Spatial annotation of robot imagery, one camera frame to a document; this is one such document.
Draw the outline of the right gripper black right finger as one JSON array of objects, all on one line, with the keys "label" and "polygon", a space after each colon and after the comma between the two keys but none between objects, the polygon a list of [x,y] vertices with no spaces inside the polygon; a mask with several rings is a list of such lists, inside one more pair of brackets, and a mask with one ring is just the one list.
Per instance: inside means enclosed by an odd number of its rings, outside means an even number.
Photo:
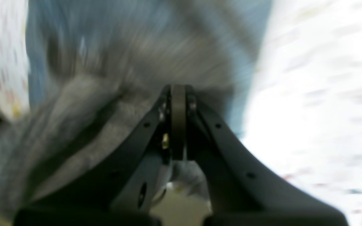
[{"label": "right gripper black right finger", "polygon": [[347,226],[342,212],[276,175],[187,85],[188,160],[203,171],[212,214],[204,226]]}]

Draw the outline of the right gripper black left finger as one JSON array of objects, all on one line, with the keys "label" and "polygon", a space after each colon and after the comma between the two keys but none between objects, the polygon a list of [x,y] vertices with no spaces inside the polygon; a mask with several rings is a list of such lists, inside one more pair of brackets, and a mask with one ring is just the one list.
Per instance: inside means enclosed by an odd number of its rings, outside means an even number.
[{"label": "right gripper black left finger", "polygon": [[184,159],[186,87],[166,86],[105,160],[16,214],[15,226],[161,226],[149,214],[165,167]]}]

